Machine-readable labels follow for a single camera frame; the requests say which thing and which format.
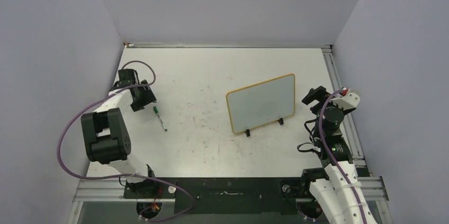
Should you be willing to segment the green capped whiteboard marker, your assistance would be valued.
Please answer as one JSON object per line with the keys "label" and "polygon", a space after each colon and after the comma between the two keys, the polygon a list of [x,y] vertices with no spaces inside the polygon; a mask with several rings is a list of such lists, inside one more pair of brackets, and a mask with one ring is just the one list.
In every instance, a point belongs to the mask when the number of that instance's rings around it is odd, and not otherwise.
{"label": "green capped whiteboard marker", "polygon": [[157,109],[156,106],[153,107],[153,111],[154,111],[155,115],[157,116],[157,118],[159,119],[159,122],[161,123],[161,126],[163,127],[163,130],[164,130],[165,132],[167,132],[168,129],[167,129],[167,127],[166,127],[164,121],[162,120],[162,118],[161,118],[161,116],[160,116],[160,113],[159,113],[159,111],[158,111],[158,109]]}

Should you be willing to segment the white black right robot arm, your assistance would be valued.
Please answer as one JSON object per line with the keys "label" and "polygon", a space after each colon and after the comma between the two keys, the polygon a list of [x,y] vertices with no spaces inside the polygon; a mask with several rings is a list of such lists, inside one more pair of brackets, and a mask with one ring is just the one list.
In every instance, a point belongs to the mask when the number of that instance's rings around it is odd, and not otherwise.
{"label": "white black right robot arm", "polygon": [[329,223],[376,223],[340,129],[345,116],[356,110],[360,100],[360,95],[350,88],[330,93],[323,86],[310,89],[302,99],[305,105],[317,102],[310,109],[315,118],[308,133],[314,145],[310,152],[319,157],[322,167],[305,169],[299,188],[318,203]]}

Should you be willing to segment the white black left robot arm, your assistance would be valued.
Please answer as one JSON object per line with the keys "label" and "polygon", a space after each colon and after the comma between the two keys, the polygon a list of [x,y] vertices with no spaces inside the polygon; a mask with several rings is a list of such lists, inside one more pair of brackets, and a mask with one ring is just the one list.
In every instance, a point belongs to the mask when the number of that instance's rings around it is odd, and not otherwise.
{"label": "white black left robot arm", "polygon": [[94,111],[81,116],[86,154],[91,162],[108,165],[126,175],[129,186],[145,198],[153,197],[158,183],[149,177],[153,171],[132,154],[131,138],[123,113],[138,112],[157,101],[146,80],[140,81],[134,69],[121,69],[106,100]]}

